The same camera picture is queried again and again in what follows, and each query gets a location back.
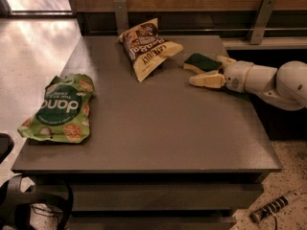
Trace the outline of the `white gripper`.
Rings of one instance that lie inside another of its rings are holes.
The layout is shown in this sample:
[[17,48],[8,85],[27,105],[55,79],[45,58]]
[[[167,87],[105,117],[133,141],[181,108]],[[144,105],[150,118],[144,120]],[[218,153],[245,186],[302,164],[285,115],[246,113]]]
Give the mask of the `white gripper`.
[[208,72],[191,77],[189,83],[197,87],[214,89],[220,89],[225,85],[231,91],[244,93],[248,71],[253,63],[236,61],[236,59],[225,56],[217,56],[217,61],[222,64],[224,76],[220,73]]

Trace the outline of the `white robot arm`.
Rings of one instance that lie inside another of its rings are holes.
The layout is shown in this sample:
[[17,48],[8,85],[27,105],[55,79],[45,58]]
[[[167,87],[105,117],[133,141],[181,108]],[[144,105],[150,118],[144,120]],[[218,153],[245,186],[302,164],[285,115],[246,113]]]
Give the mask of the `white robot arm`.
[[227,89],[250,93],[267,104],[283,110],[296,111],[307,107],[307,64],[289,61],[279,68],[256,65],[253,62],[217,56],[222,65],[205,72],[200,63],[184,62],[184,68],[196,76],[189,83],[197,87]]

